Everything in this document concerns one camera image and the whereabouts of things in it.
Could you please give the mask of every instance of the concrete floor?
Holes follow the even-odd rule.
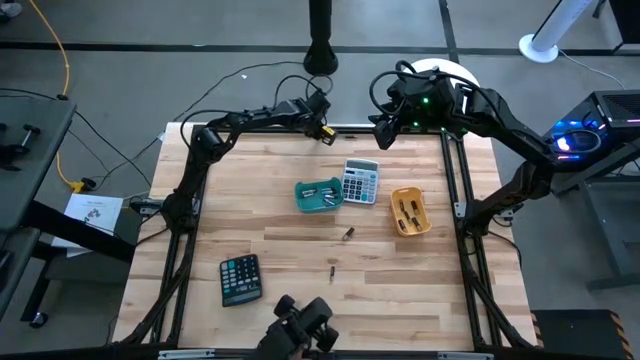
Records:
[[[170,0],[41,1],[42,10],[65,42],[146,44],[308,45],[306,3],[299,0]],[[515,49],[520,36],[534,32],[556,0],[448,0],[456,43],[467,48]],[[0,40],[51,41],[34,11],[0,26]],[[341,46],[447,45],[439,0],[340,0],[334,2],[333,44]],[[600,23],[583,14],[562,40],[568,49],[605,49]],[[340,68],[332,76],[329,122],[366,123],[375,114],[367,89],[379,72],[400,59],[447,58],[437,54],[339,53]],[[123,153],[133,155],[157,136],[220,77],[236,69],[282,60],[301,61],[302,53],[214,52],[141,53],[71,51],[70,98],[89,121]],[[639,57],[580,57],[580,61],[611,73],[628,88],[640,88]],[[542,133],[591,91],[616,89],[611,80],[566,59],[536,65],[520,56],[461,56],[460,62],[485,87],[498,90],[513,113]],[[304,74],[299,65],[259,68],[224,82],[197,108],[244,109],[270,103],[278,81]],[[0,50],[0,83],[59,93],[64,67],[57,51]],[[385,84],[378,91],[382,95]],[[287,83],[281,98],[301,96],[301,83]],[[91,146],[108,167],[121,162],[79,121],[72,130]],[[495,143],[501,179],[508,180],[521,159]],[[153,175],[159,146],[138,161]],[[67,177],[100,175],[104,171],[72,137],[61,148]],[[126,196],[147,190],[130,167],[115,173],[99,194]],[[69,191],[50,171],[38,194],[46,204],[63,209]],[[523,253],[523,274],[533,309],[604,308],[619,313],[627,336],[640,349],[640,287],[589,293],[588,280],[607,275],[607,264],[589,224],[578,221],[568,197],[549,196],[528,202],[517,213],[514,234]],[[13,302],[0,322],[0,352],[22,352],[97,346],[105,342],[108,324],[117,313],[124,284],[56,283],[42,309],[51,318],[42,329],[18,322],[40,268],[30,263]]]

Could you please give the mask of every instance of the calculator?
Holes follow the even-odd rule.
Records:
[[[347,159],[342,176],[344,201],[361,204],[376,202],[378,163],[371,160]]]
[[[250,254],[220,263],[222,307],[245,304],[262,297],[258,256]]]

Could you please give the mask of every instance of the teal container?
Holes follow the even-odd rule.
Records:
[[[335,205],[329,205],[324,202],[324,195],[322,194],[322,191],[320,191],[324,188],[335,189],[336,193],[333,194],[333,196],[336,198],[329,199],[331,202],[335,203]],[[316,193],[312,196],[307,198],[302,196],[303,191],[313,189],[316,190]],[[344,201],[344,196],[342,195],[342,182],[340,182],[340,179],[337,177],[333,177],[331,180],[314,183],[297,183],[294,192],[298,209],[307,214],[335,210],[339,208]]]

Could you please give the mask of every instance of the paper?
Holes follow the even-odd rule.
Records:
[[[110,234],[116,227],[120,209],[122,208],[122,199],[106,196],[93,196],[72,194],[64,214],[74,219],[83,221],[89,226]],[[78,244],[55,237],[52,246],[67,249],[67,257],[89,252]]]

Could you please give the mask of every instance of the wooden table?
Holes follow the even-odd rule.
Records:
[[[168,195],[182,176],[187,148],[178,131],[169,124],[153,198]],[[465,144],[475,195],[485,197],[500,186],[491,142],[465,136]],[[452,153],[458,176],[454,146]],[[380,163],[376,204],[344,203],[335,212],[302,214],[293,200],[294,185],[340,177],[348,157]],[[458,184],[464,194],[462,181]],[[390,194],[406,186],[423,191],[433,224],[424,235],[404,238],[395,230]],[[163,227],[158,216],[140,236]],[[353,239],[342,242],[350,227],[356,229]],[[509,229],[492,230],[512,236]],[[522,336],[535,343],[517,255],[495,237],[484,239],[496,301]],[[114,340],[128,335],[156,300],[168,241],[166,233],[137,249]],[[260,259],[264,296],[222,308],[218,265],[249,253]],[[333,284],[331,265],[336,267]],[[209,172],[180,346],[254,348],[275,320],[273,308],[283,294],[301,306],[316,296],[329,303],[330,324],[340,332],[335,349],[471,350],[440,138],[400,136],[382,151],[371,135],[339,137],[331,147],[301,134],[242,135]],[[484,307],[479,313],[488,341]]]

